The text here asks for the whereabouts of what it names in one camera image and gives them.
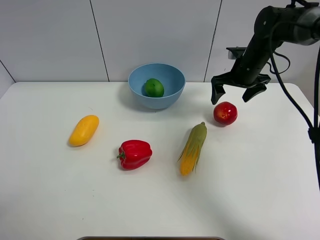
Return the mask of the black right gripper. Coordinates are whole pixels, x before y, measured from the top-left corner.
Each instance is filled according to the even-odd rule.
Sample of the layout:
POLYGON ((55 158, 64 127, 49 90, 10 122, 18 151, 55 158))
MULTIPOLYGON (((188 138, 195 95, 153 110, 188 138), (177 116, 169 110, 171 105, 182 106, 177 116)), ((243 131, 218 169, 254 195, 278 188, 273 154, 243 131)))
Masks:
POLYGON ((226 93, 223 85, 247 88, 242 96, 244 102, 248 102, 256 95, 266 91, 265 84, 268 84, 271 78, 268 74, 261 74, 261 71, 269 58, 268 53, 262 55, 244 53, 237 58, 231 71, 214 76, 211 79, 211 103, 216 105, 226 93))

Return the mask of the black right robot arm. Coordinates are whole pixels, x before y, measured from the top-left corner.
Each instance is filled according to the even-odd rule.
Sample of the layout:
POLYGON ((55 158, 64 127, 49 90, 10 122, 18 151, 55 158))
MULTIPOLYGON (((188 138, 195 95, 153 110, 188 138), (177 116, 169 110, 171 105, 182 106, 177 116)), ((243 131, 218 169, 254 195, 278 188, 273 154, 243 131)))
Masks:
POLYGON ((299 4, 297 7, 293 0, 285 8, 263 8, 255 20, 254 35, 248 46, 228 48, 235 62, 229 72, 211 79, 213 105, 226 93, 224 85, 244 88, 244 102, 266 91, 271 78, 261 71, 283 43, 310 46, 319 41, 319 3, 300 0, 299 4))

